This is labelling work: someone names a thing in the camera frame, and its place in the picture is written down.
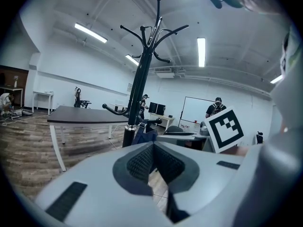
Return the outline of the light wooden desk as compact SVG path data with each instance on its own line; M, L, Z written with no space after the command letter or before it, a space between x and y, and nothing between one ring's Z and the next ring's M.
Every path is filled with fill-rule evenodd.
M174 117L168 117L165 115L158 115L155 113L149 113L150 115L150 120L157 120L157 119L161 119L162 123L159 124L162 127L165 127L165 129L167 129L169 126L172 125L173 121L174 121Z

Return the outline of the white ceiling air conditioner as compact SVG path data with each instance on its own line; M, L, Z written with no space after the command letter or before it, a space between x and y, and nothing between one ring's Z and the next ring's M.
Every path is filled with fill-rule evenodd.
M173 79L175 76L171 67L155 68L154 72L161 79Z

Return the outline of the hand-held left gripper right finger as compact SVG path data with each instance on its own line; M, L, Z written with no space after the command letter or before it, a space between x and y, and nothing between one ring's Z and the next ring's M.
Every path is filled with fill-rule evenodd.
M155 142L153 160L168 185L167 212L154 213L153 227L235 227L243 195L233 181L245 157Z

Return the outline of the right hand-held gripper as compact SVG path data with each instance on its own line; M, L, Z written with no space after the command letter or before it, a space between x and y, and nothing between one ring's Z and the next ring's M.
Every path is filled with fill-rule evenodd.
M205 119L215 153L221 153L241 142L244 137L237 111L233 106ZM200 133L175 132L158 135L157 141L200 151L209 151L209 136Z

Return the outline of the person's right forearm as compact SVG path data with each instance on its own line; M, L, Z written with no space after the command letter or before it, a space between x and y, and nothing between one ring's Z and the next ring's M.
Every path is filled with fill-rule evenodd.
M221 154L226 154L226 155L235 155L235 156L242 156L245 157L247 152L249 150L249 147L244 147L244 146L233 146L229 149L226 149L221 152Z

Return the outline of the whiteboard on black stand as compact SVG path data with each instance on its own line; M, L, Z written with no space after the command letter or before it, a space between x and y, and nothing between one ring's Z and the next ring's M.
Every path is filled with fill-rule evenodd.
M200 126L205 119L208 107L213 103L214 101L186 96L178 125L181 127Z

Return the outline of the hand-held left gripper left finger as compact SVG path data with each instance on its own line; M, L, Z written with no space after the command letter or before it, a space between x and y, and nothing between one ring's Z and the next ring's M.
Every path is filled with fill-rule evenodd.
M89 157L52 180L36 205L69 227L172 227L148 178L153 143Z

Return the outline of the black metal coat rack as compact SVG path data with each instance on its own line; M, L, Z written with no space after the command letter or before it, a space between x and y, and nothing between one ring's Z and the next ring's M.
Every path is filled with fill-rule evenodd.
M128 147L132 144L135 135L135 122L137 119L139 121L142 121L142 118L139 114L141 106L140 101L143 96L143 91L146 84L152 58L155 57L159 61L171 63L171 60L166 60L159 57L159 55L156 53L157 46L167 37L171 35L176 35L179 31L189 27L189 25L184 25L175 30L169 30L167 28L161 29L160 24L162 22L162 17L160 16L160 1L161 0L157 0L157 16L155 25L141 26L140 31L142 35L138 35L134 31L126 28L124 25L120 26L121 29L131 33L136 38L138 38L143 46L142 54L140 56L133 56L134 59L139 58L140 60L135 73L127 110L118 113L113 109L109 108L106 104L102 105L104 109L107 109L115 115L129 116L128 123L125 126L123 147Z

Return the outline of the dark-topped white-legged table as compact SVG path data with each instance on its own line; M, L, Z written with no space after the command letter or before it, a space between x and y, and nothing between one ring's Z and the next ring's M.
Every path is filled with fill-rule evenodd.
M47 120L50 127L50 134L53 143L55 155L63 172L66 171L56 136L56 127L60 128L62 144L65 144L65 137L63 129L79 128L79 127L108 127L108 138L111 138L112 126L127 125L128 118L122 115L115 115L107 110L97 109L82 109L70 106L59 106Z

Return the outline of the small white table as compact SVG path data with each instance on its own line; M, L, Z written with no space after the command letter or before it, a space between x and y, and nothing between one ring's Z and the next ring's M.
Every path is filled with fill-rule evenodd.
M32 113L34 113L35 108L38 109L38 103L35 105L35 99L38 98L38 96L46 96L48 97L48 115L51 114L53 111L53 92L39 92L39 91L33 91L32 95Z

